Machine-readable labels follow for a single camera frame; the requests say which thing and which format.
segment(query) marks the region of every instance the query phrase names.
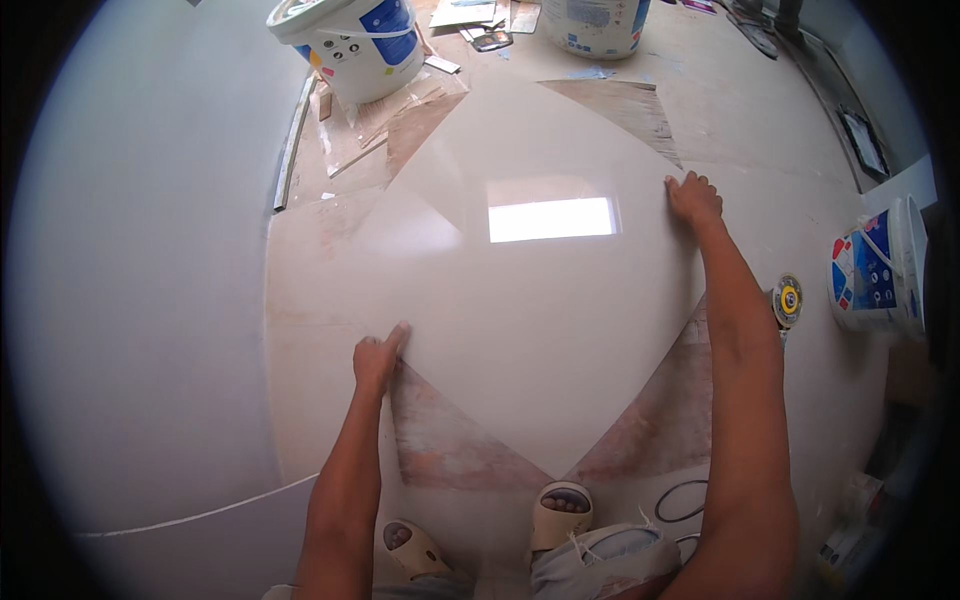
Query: wall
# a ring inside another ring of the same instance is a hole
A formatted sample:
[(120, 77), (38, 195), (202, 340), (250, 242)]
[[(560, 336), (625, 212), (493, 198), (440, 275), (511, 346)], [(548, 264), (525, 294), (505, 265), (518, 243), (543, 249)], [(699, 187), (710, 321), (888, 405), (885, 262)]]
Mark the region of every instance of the wall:
[(268, 206), (307, 66), (275, 0), (111, 0), (39, 117), (15, 199), (5, 335), (74, 531), (280, 483), (266, 403)]
[[(779, 1), (767, 0), (773, 11)], [(913, 101), (893, 61), (850, 0), (804, 0), (800, 26), (833, 51), (877, 135), (891, 174), (920, 160), (929, 150)]]

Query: white bucket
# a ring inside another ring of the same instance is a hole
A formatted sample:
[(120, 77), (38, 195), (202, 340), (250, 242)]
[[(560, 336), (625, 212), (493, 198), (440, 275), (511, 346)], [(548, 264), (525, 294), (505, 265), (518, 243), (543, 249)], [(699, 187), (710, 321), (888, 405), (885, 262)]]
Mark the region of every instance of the white bucket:
[(283, 0), (267, 28), (297, 47), (342, 102), (359, 104), (392, 94), (420, 72), (416, 20), (406, 0)]
[(636, 52), (650, 0), (543, 0), (547, 35), (567, 52), (618, 60)]
[(833, 242), (827, 290), (833, 318), (853, 331), (924, 339), (924, 220), (907, 194)]

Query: glossy tile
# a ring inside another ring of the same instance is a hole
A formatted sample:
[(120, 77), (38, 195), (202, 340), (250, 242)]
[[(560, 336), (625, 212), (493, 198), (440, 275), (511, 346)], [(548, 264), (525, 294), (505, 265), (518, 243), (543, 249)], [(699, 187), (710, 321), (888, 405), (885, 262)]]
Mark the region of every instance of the glossy tile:
[[(509, 149), (465, 143), (494, 117), (528, 133)], [(343, 250), (349, 271), (332, 270), (327, 287), (374, 332), (410, 321), (407, 363), (560, 477), (643, 388), (703, 294), (692, 239), (668, 212), (667, 174), (681, 173), (555, 92), (477, 83), (397, 175)], [(610, 234), (491, 242), (492, 208), (588, 199), (603, 199)]]

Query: beige slide sandal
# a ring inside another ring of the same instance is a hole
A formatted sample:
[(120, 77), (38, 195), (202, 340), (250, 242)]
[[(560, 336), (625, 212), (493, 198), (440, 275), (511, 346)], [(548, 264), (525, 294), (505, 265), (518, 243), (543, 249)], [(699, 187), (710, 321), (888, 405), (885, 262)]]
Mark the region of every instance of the beige slide sandal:
[(593, 498), (587, 488), (569, 481), (555, 481), (537, 494), (530, 551), (553, 550), (569, 541), (569, 535), (586, 532), (593, 523)]
[(430, 536), (410, 521), (395, 518), (383, 528), (383, 545), (410, 579), (427, 573), (452, 573)]

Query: black ring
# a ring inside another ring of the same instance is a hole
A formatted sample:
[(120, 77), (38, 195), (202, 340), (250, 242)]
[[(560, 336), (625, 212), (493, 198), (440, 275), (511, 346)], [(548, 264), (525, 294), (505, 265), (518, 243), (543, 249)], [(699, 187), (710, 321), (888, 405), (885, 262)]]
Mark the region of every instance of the black ring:
[(708, 482), (708, 481), (707, 481), (706, 479), (691, 479), (690, 481), (684, 481), (683, 483), (679, 483), (679, 484), (677, 484), (676, 486), (670, 488), (669, 490), (667, 490), (667, 491), (660, 497), (660, 500), (657, 500), (657, 506), (654, 507), (654, 516), (655, 516), (657, 519), (659, 519), (660, 521), (664, 522), (664, 523), (679, 523), (680, 521), (686, 521), (687, 519), (691, 518), (692, 516), (699, 515), (700, 513), (702, 513), (702, 512), (704, 511), (704, 505), (703, 505), (703, 504), (700, 505), (700, 508), (698, 508), (697, 510), (693, 511), (693, 512), (690, 513), (689, 515), (684, 515), (684, 516), (681, 516), (680, 518), (663, 518), (663, 517), (660, 515), (660, 504), (663, 503), (663, 500), (665, 500), (668, 495), (670, 495), (671, 493), (673, 493), (675, 490), (677, 490), (677, 489), (679, 489), (679, 488), (682, 488), (683, 486), (689, 486), (689, 485), (695, 484), (695, 483), (707, 483), (707, 482)]

